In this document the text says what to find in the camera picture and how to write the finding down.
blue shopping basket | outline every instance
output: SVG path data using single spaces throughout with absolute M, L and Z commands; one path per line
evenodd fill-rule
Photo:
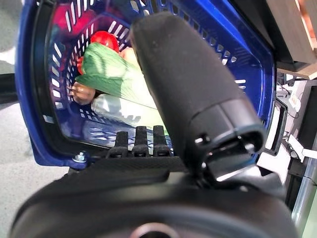
M 16 85 L 38 164 L 83 169 L 89 161 L 77 163 L 74 155 L 86 151 L 91 160 L 98 158 L 114 146 L 118 131 L 129 133 L 133 147 L 135 128 L 97 116 L 90 105 L 77 104 L 69 87 L 78 75 L 76 59 L 96 31 L 114 34 L 122 50 L 130 46 L 131 22 L 161 11 L 182 17 L 214 48 L 269 128 L 275 90 L 273 56 L 229 0 L 26 0 Z M 148 140 L 151 148 L 151 131 Z

black handle grip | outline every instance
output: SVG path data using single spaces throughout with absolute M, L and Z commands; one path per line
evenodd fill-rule
M 287 105 L 284 104 L 278 98 L 275 99 L 275 105 L 278 106 L 280 110 L 276 134 L 275 134 L 271 149 L 267 149 L 267 148 L 264 149 L 265 153 L 273 155 L 273 156 L 277 155 L 279 148 L 281 147 L 282 138 L 283 138 L 285 126 L 286 126 L 287 112 L 288 112 Z
M 251 103 L 214 50 L 183 19 L 167 12 L 132 24 L 130 39 L 177 154 L 193 173 L 221 144 L 265 132 Z

wooden shelf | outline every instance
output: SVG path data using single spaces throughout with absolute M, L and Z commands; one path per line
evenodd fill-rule
M 292 72 L 284 69 L 277 69 L 278 72 L 291 74 L 296 77 L 301 77 L 307 80 L 312 80 L 317 78 L 317 63 L 310 64 L 305 68 L 299 70 L 298 72 Z
M 309 35 L 298 0 L 266 0 L 294 61 L 317 62 L 317 42 Z M 305 6 L 317 32 L 317 1 L 306 0 Z

red item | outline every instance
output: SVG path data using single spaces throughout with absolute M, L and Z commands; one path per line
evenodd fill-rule
M 77 69 L 78 69 L 78 72 L 79 72 L 80 74 L 84 74 L 84 73 L 83 73 L 83 69 L 82 69 L 83 61 L 84 61 L 84 57 L 83 57 L 83 56 L 81 56 L 81 57 L 78 59 L 78 61 L 77 61 Z
M 90 39 L 90 42 L 98 42 L 104 46 L 113 49 L 117 53 L 119 52 L 119 45 L 116 37 L 107 31 L 97 31 Z

gray floor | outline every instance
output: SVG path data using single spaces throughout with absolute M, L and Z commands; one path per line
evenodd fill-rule
M 20 0 L 0 1 L 0 54 L 15 46 Z M 0 60 L 0 74 L 14 66 Z M 60 178 L 67 168 L 35 163 L 19 104 L 0 105 L 0 238 L 7 237 L 19 206 L 35 191 Z

